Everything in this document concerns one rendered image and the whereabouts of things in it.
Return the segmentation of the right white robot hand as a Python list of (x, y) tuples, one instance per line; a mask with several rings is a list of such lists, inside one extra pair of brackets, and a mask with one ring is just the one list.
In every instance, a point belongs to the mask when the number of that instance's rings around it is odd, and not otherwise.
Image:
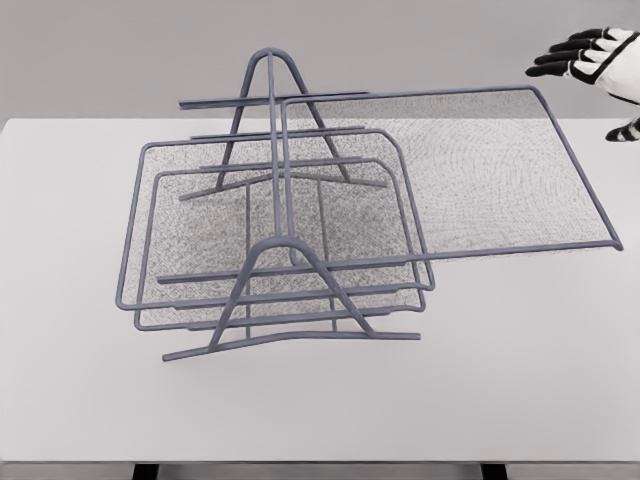
[(529, 77), (564, 77), (640, 107), (640, 31), (593, 28), (549, 47), (525, 70)]

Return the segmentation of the large grey mesh tray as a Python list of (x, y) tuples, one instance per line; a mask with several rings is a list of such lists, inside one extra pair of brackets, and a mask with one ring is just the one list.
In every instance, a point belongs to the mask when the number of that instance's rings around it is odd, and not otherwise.
[(280, 119), (291, 272), (621, 248), (534, 88), (303, 95)]

